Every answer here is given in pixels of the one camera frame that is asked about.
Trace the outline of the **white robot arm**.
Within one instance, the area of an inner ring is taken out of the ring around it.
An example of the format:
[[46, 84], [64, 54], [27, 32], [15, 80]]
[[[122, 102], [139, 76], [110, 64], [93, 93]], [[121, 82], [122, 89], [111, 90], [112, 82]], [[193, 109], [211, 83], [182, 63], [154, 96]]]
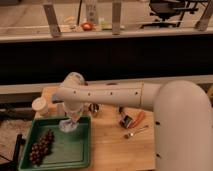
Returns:
[[154, 114], [156, 171], [213, 171], [213, 107], [205, 91], [186, 80], [83, 83], [72, 72], [55, 96], [68, 108], [99, 103], [142, 108]]

